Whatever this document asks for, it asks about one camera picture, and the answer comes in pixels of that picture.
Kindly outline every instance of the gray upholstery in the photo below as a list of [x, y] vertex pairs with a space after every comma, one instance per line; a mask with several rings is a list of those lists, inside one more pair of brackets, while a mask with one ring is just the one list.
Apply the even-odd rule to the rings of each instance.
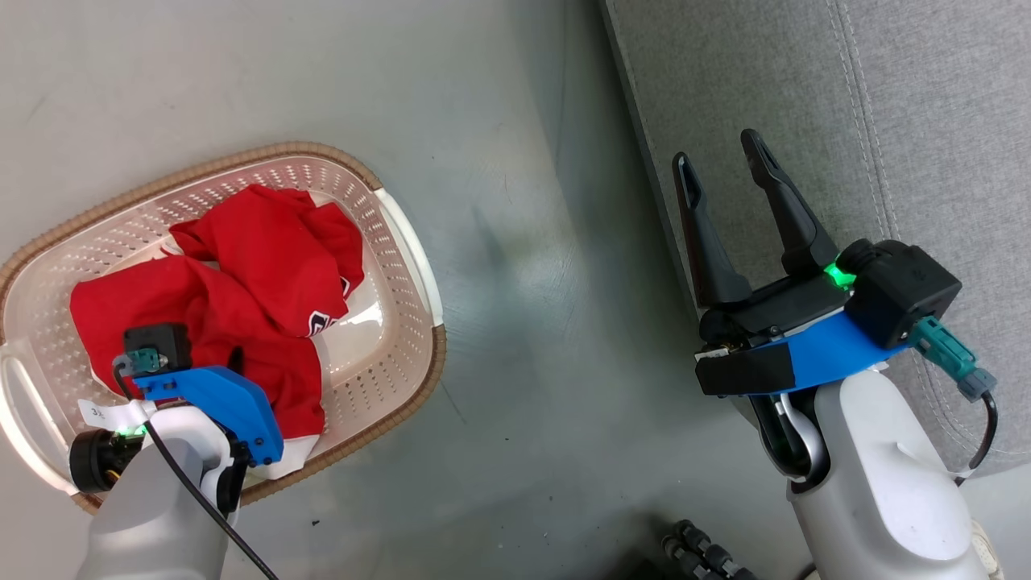
[[[738, 270], [780, 244], [738, 141], [759, 130], [828, 231], [918, 243], [964, 282], [945, 322], [1000, 381], [979, 472], [1031, 458], [1031, 6], [988, 0], [607, 0], [653, 185], [678, 223], [670, 160], [691, 157]], [[685, 273], [684, 241], [669, 228]], [[953, 469], [984, 409], [910, 354], [890, 375]]]

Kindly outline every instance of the basket handle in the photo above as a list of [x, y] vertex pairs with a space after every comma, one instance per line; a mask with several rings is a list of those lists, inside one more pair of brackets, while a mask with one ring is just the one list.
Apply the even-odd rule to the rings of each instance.
[[39, 452], [39, 449], [32, 443], [32, 440], [26, 433], [25, 423], [19, 417], [14, 409], [14, 402], [11, 399], [10, 382], [7, 380], [9, 373], [14, 374], [18, 382], [22, 384], [28, 394], [36, 413], [40, 416], [40, 420], [47, 425], [49, 431], [56, 429], [54, 419], [51, 417], [49, 412], [46, 411], [42, 400], [39, 398], [39, 394], [32, 387], [32, 380], [29, 378], [29, 373], [25, 370], [25, 366], [13, 355], [3, 353], [3, 351], [0, 351], [0, 391], [2, 391], [0, 393], [0, 428], [3, 428], [3, 433], [10, 440], [14, 451], [22, 456], [22, 460], [40, 479], [68, 496], [78, 493], [78, 489], [75, 489], [75, 486], [71, 482], [59, 474], [43, 458], [42, 453]]
[[411, 252], [411, 258], [415, 260], [415, 269], [419, 270], [419, 276], [423, 278], [423, 286], [426, 289], [426, 302], [429, 303], [430, 314], [433, 316], [433, 326], [440, 327], [444, 322], [444, 307], [443, 302], [440, 300], [440, 288], [437, 287], [437, 278], [433, 275], [430, 260], [426, 257], [426, 250], [423, 249], [423, 244], [420, 243], [419, 236], [415, 235], [415, 229], [411, 227], [408, 216], [404, 214], [401, 206], [397, 204], [397, 201], [394, 200], [391, 194], [387, 193], [387, 190], [379, 187], [374, 193], [384, 204], [384, 209], [394, 219], [401, 240], [407, 245], [408, 251]]

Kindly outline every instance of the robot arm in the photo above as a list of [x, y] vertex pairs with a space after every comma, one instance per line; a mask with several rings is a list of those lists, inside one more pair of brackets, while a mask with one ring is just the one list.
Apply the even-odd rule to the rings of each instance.
[[[225, 434], [196, 407], [159, 411], [151, 418], [169, 453], [193, 484], [210, 489], [229, 458]], [[205, 497], [212, 504], [217, 499]], [[228, 537], [154, 445], [143, 447], [122, 472], [90, 523], [78, 580], [149, 578], [217, 580]]]
[[995, 379], [941, 327], [961, 283], [916, 245], [862, 239], [840, 254], [762, 138], [741, 143], [765, 190], [788, 274], [758, 289], [734, 271], [683, 152], [673, 174], [695, 296], [709, 310], [702, 391], [746, 397], [823, 580], [984, 580], [958, 485], [892, 382], [873, 369], [913, 348], [996, 425]]
[[214, 580], [227, 539], [275, 578], [232, 528], [246, 469], [282, 456], [282, 436], [265, 394], [229, 369], [191, 369], [182, 328], [130, 330], [125, 342], [114, 373], [127, 398], [123, 375], [149, 401], [180, 399], [189, 405], [143, 415], [145, 433], [92, 432], [72, 444], [76, 487], [109, 491], [90, 525], [77, 578]]

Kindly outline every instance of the laundry basket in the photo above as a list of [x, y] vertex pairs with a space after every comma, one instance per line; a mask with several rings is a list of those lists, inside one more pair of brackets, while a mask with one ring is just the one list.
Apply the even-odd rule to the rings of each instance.
[[71, 484], [68, 446], [88, 431], [78, 400], [119, 405], [91, 376], [68, 310], [72, 286], [159, 257], [168, 227], [251, 183], [311, 192], [358, 225], [365, 280], [350, 313], [319, 335], [326, 427], [302, 470], [243, 490], [243, 505], [318, 473], [409, 417], [440, 380], [445, 355], [433, 272], [407, 217], [350, 155], [288, 142], [192, 167], [131, 191], [19, 249], [0, 269], [0, 427], [44, 481], [95, 512], [101, 496]]

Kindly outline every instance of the cable connector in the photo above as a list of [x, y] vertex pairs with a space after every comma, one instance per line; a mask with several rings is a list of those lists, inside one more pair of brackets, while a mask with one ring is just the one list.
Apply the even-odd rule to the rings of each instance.
[[906, 339], [924, 359], [937, 365], [959, 387], [963, 397], [974, 403], [995, 388], [995, 377], [977, 367], [977, 356], [933, 316], [924, 317]]

